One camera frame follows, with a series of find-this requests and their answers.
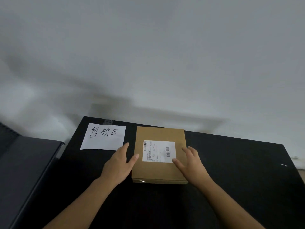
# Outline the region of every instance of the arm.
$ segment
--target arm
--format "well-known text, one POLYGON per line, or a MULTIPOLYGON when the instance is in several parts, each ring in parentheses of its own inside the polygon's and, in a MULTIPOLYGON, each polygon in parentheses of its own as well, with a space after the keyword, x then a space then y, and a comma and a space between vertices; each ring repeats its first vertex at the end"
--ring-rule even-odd
POLYGON ((206 196, 216 214, 228 228, 264 229, 259 222, 211 179, 201 163, 197 150, 190 146, 182 148, 182 150, 186 153, 187 165, 184 166, 175 158, 173 158, 173 163, 184 177, 206 196))
POLYGON ((126 151, 129 143, 120 147, 103 167, 101 176, 44 229, 89 228, 101 205, 111 191, 128 176, 139 154, 126 163, 126 151))

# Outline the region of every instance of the person's right arm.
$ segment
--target person's right arm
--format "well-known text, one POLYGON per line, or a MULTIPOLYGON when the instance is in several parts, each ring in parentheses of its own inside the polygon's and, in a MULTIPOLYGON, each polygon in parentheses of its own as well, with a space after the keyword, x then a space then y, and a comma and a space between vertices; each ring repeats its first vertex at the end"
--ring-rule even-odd
POLYGON ((173 158, 173 163, 184 177, 206 196, 216 214, 228 228, 264 229, 259 222, 211 179, 201 163, 197 150, 191 146, 182 148, 182 150, 186 153, 187 165, 184 166, 176 158, 173 158))

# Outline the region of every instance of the forearm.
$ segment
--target forearm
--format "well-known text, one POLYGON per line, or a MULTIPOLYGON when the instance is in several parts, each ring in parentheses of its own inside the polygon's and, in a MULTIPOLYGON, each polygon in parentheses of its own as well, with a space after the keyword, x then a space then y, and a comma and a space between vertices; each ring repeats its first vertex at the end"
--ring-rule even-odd
POLYGON ((228 228, 264 228, 212 179, 202 183, 199 189, 228 228))
POLYGON ((88 228, 113 187, 100 178, 92 184, 44 229, 88 228))

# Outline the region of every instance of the box lid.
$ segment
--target box lid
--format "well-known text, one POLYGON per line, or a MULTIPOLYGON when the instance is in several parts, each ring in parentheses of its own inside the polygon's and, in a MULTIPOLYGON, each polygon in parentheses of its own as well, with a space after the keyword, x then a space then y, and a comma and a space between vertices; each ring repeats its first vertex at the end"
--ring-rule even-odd
POLYGON ((153 180, 183 181, 184 184, 187 183, 185 177, 172 162, 144 162, 144 140, 175 142, 176 158, 186 165, 186 155, 181 149, 186 147, 183 129, 138 126, 134 154, 139 154, 139 158, 132 169, 132 179, 134 181, 150 180, 149 182, 153 183, 156 183, 153 180))

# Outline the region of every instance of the gray wall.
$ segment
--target gray wall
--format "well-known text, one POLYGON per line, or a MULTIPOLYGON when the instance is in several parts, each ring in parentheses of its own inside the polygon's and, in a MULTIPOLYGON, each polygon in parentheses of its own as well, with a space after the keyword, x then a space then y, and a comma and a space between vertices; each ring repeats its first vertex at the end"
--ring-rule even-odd
POLYGON ((305 158, 305 0, 0 0, 0 120, 83 115, 282 143, 305 158))

